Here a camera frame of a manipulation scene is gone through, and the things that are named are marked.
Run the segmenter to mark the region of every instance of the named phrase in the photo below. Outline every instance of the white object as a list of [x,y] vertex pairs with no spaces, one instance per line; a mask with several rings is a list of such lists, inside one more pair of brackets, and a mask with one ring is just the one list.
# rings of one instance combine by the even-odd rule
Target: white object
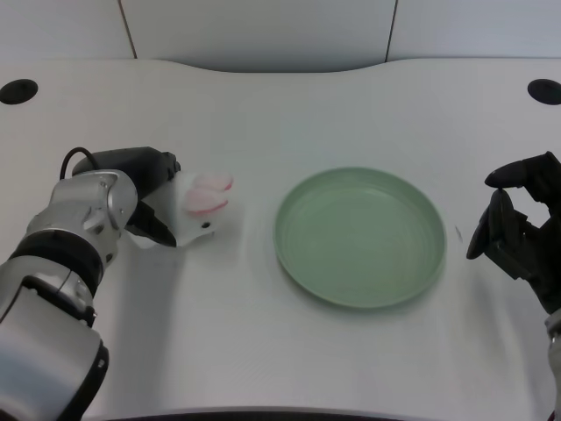
[[388,59],[561,57],[558,0],[399,0]]
[[395,0],[124,0],[141,59],[233,72],[384,62]]
[[[0,85],[22,75],[38,95],[0,104],[3,259],[77,144],[153,146],[183,168],[236,176],[213,238],[186,250],[119,244],[95,298],[110,369],[86,419],[264,406],[425,421],[550,415],[545,312],[525,281],[465,252],[489,204],[489,172],[548,149],[561,156],[561,108],[527,92],[534,79],[559,81],[560,60],[398,61],[329,75],[45,61],[0,66]],[[282,198],[345,166],[414,183],[442,215],[446,268],[418,301],[339,309],[277,263]],[[511,197],[534,224],[547,218],[525,192]]]
[[[228,204],[225,192],[232,183],[229,174],[179,171],[173,180],[145,197],[144,202],[154,209],[156,218],[167,225],[177,246],[186,246],[220,226]],[[130,235],[141,248],[156,244],[146,237]]]

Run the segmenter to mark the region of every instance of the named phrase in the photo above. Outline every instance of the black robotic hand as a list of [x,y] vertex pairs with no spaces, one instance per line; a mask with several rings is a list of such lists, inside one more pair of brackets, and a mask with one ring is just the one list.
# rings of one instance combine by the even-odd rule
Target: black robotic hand
[[[561,163],[548,152],[493,171],[485,184],[497,190],[483,212],[467,251],[483,253],[513,279],[528,281],[548,313],[561,308]],[[545,203],[550,218],[537,228],[515,210],[503,189],[524,187]]]
[[[140,237],[147,237],[164,246],[177,246],[175,237],[167,226],[155,217],[154,210],[150,206],[142,202],[142,199],[165,182],[172,180],[175,173],[181,170],[175,155],[148,146],[88,153],[88,158],[76,164],[72,175],[93,169],[117,169],[131,177],[137,189],[138,204],[126,226],[127,231]],[[61,177],[64,176],[65,171],[66,167],[63,166]]]

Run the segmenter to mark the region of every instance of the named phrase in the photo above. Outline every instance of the black cable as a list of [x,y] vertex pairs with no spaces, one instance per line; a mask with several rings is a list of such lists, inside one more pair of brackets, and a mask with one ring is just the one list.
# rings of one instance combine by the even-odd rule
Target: black cable
[[85,147],[78,146],[72,149],[70,152],[68,152],[67,156],[64,157],[64,161],[62,162],[62,167],[60,167],[61,180],[64,180],[64,178],[66,177],[67,167],[68,167],[68,163],[70,162],[70,158],[72,158],[76,153],[79,152],[82,152],[84,155],[86,155],[86,158],[88,158],[89,162],[91,163],[91,166],[94,169],[100,169],[99,164],[96,161],[96,158],[94,158],[94,155],[92,155],[91,152]]

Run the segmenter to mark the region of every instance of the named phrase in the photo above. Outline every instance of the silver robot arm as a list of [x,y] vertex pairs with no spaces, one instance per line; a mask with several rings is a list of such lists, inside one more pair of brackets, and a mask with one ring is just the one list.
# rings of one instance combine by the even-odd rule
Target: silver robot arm
[[0,266],[0,419],[80,419],[109,353],[93,296],[138,204],[122,171],[60,180]]

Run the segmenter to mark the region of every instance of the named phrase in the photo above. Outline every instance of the black circular hole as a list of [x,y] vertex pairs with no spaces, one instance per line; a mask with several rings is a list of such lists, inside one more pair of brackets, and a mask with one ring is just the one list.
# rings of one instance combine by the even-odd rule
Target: black circular hole
[[0,102],[7,105],[17,105],[32,99],[39,86],[30,79],[19,79],[10,83],[6,83],[0,89]]
[[539,103],[561,104],[561,84],[549,79],[537,79],[528,85],[528,93]]

